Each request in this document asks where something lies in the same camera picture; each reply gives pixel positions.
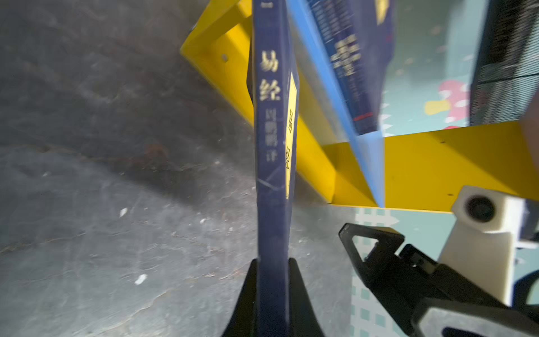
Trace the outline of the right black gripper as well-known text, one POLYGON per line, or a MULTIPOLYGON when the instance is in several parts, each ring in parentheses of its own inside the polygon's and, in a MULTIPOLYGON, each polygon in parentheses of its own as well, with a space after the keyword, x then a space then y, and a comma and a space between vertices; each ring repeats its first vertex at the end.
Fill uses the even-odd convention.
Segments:
MULTIPOLYGON (((363 284, 376 286, 405 237, 391 227, 345 223, 338 233, 363 284), (362 258, 354 238, 375 245, 362 258)), ((407 244, 399 253, 403 269, 397 289, 397 324, 408 336, 537 336, 538 305, 528 302, 538 272, 519 279, 505 305, 449 266, 437 263, 407 244)))

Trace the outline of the navy book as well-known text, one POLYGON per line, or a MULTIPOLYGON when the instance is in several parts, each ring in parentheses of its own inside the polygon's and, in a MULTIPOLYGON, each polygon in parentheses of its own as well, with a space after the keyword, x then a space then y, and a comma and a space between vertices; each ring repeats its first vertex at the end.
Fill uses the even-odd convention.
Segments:
POLYGON ((253 1, 257 334, 289 335, 289 235, 300 82, 285 1, 253 1))
POLYGON ((394 1, 308 1, 357 135, 379 130, 394 1))

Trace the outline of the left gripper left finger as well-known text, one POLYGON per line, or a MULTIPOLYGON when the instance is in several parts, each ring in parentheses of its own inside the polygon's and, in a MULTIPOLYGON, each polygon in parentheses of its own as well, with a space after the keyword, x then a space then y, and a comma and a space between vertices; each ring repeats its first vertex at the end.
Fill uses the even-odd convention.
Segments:
POLYGON ((257 267, 258 261, 253 259, 222 337, 257 336, 257 267))

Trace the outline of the yellow pink blue bookshelf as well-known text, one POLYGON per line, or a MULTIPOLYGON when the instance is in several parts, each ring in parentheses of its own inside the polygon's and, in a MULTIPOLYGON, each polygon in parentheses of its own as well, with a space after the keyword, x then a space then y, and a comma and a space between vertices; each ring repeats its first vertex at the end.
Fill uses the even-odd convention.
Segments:
MULTIPOLYGON (((248 93, 252 3, 211 1, 182 45, 181 53, 208 82, 253 123, 248 93)), ((350 143, 322 146, 331 133, 322 103, 299 77, 297 170, 328 203, 374 207, 375 199, 350 143)), ((385 206, 447 213, 466 185, 538 199, 538 170, 518 122, 449 129, 384 140, 385 206)))

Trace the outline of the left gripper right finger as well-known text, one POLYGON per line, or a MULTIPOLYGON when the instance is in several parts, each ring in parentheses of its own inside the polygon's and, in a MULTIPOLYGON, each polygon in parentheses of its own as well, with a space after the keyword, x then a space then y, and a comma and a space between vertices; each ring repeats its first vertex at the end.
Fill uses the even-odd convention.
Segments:
POLYGON ((324 337, 296 259, 289 258, 290 336, 324 337))

